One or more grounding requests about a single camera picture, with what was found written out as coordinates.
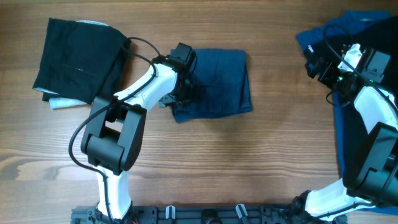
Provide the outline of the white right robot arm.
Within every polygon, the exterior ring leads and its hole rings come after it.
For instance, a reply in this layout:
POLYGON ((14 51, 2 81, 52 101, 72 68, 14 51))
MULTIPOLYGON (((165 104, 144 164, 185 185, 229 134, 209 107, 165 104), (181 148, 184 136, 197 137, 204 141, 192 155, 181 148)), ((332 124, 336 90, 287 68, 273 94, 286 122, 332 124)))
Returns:
POLYGON ((382 85, 392 55, 360 44, 343 45, 339 52, 326 48, 329 54, 305 49, 308 76, 341 95, 366 132, 355 141, 341 179, 302 193, 280 212, 287 223, 337 223, 358 209, 397 208, 397 106, 382 85))

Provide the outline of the navy blue denim shorts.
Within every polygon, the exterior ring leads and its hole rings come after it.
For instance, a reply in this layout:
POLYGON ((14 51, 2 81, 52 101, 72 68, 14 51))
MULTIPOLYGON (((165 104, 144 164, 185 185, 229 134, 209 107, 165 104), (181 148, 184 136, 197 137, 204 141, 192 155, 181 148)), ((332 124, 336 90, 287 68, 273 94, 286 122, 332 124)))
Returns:
POLYGON ((246 52, 238 49, 195 49, 192 82, 199 100, 172 108, 178 123, 215 119, 252 111, 246 52))

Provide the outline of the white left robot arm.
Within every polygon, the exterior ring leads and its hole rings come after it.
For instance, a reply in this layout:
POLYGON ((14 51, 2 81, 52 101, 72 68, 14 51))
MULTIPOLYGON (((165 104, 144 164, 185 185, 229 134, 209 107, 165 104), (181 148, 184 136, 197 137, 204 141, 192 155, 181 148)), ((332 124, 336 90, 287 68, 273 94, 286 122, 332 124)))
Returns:
POLYGON ((125 90, 95 98, 89 117, 78 128, 84 132, 85 168, 95 172, 98 180, 100 199, 90 218, 93 223, 133 221, 129 170, 141 151, 147 113, 156 104, 168 107, 192 102, 191 75, 196 65, 195 53, 160 55, 125 90))

